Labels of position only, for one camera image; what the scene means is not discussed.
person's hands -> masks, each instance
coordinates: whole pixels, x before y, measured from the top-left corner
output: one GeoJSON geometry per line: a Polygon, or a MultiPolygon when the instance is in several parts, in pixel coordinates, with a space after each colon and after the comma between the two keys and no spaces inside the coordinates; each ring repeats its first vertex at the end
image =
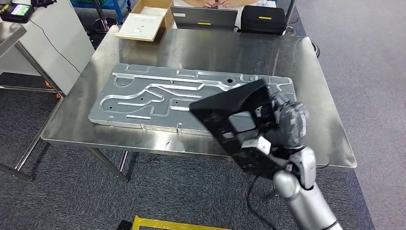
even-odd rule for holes
{"type": "Polygon", "coordinates": [[[215,0],[185,0],[185,2],[194,7],[211,8],[211,7],[216,6],[215,0]]]}
{"type": "Polygon", "coordinates": [[[257,2],[256,0],[218,0],[218,5],[224,7],[240,7],[257,2]]]}

stamped aluminum panel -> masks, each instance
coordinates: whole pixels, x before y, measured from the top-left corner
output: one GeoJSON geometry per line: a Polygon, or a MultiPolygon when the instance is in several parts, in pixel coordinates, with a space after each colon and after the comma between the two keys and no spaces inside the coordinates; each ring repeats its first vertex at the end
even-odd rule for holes
{"type": "MultiPolygon", "coordinates": [[[[270,94],[282,91],[296,100],[290,78],[118,64],[92,107],[89,120],[116,127],[210,136],[188,112],[189,104],[258,79],[267,82],[270,94]]],[[[253,128],[249,114],[233,115],[230,120],[238,131],[253,128]]]]}

yellow tape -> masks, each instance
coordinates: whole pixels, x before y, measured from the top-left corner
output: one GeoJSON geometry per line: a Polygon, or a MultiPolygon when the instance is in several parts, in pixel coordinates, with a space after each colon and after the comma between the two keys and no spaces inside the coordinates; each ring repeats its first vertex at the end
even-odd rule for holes
{"type": "Polygon", "coordinates": [[[168,230],[230,230],[208,226],[200,226],[194,224],[184,224],[169,221],[162,221],[157,219],[146,219],[135,216],[133,228],[131,230],[139,230],[140,227],[149,227],[156,229],[168,229],[168,230]]]}
{"type": "Polygon", "coordinates": [[[3,9],[1,9],[1,12],[5,11],[8,7],[9,7],[9,5],[6,4],[6,5],[3,7],[3,9]]]}

laptop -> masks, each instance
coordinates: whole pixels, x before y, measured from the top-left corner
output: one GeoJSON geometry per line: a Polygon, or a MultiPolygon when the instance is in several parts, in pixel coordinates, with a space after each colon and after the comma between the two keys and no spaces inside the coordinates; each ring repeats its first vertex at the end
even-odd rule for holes
{"type": "Polygon", "coordinates": [[[170,10],[178,29],[196,30],[233,30],[238,13],[236,10],[179,6],[171,6],[170,10]]]}

black bag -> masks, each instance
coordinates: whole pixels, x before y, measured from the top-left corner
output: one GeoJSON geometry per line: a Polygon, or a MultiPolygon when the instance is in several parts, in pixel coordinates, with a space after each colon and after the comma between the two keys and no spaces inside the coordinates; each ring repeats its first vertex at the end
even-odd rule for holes
{"type": "Polygon", "coordinates": [[[245,6],[241,14],[241,32],[282,35],[286,30],[285,12],[281,8],[245,6]]]}

